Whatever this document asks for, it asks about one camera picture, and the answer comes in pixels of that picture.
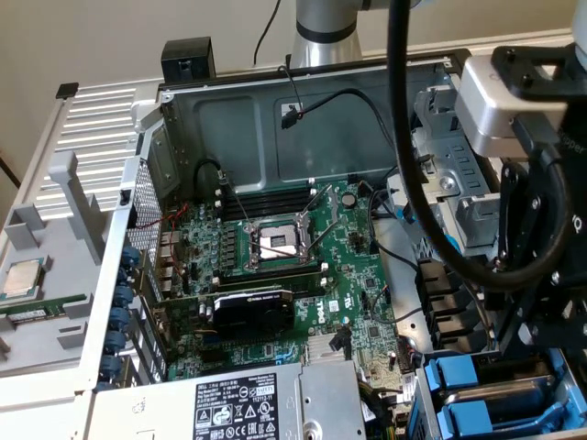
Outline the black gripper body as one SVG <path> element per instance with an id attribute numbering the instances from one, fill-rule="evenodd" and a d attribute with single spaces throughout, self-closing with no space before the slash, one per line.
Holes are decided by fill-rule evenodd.
<path id="1" fill-rule="evenodd" d="M 526 261 L 559 258 L 543 269 L 537 294 L 586 293 L 586 105 L 572 104 L 558 126 L 545 115 L 526 117 L 531 228 Z"/>

